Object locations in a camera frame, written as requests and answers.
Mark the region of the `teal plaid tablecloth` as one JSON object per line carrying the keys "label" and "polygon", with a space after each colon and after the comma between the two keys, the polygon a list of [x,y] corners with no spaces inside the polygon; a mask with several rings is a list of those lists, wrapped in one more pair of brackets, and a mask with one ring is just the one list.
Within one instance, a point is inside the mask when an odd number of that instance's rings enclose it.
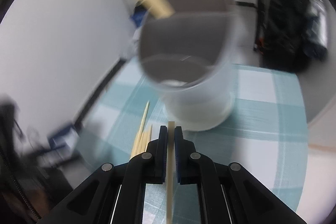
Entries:
{"label": "teal plaid tablecloth", "polygon": [[[222,124],[185,130],[183,136],[214,162],[240,163],[291,209],[302,195],[308,154],[308,129],[298,78],[270,69],[235,65],[235,104]],[[86,165],[130,159],[142,118],[157,139],[167,124],[163,103],[133,59],[116,75],[88,114],[76,150]]]}

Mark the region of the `white divided utensil holder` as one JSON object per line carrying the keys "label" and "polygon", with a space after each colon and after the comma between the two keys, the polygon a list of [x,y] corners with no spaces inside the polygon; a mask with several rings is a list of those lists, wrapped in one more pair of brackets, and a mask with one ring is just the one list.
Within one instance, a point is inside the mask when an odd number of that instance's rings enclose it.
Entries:
{"label": "white divided utensil holder", "polygon": [[234,0],[168,0],[174,14],[143,20],[138,58],[167,118],[212,129],[234,106],[233,56],[246,37]]}

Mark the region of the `black bag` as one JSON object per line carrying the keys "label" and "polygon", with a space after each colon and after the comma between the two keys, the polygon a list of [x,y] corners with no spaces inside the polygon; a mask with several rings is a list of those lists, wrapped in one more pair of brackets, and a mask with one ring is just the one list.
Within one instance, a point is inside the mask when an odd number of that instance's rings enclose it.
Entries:
{"label": "black bag", "polygon": [[259,49],[267,67],[287,72],[326,59],[326,0],[270,0]]}

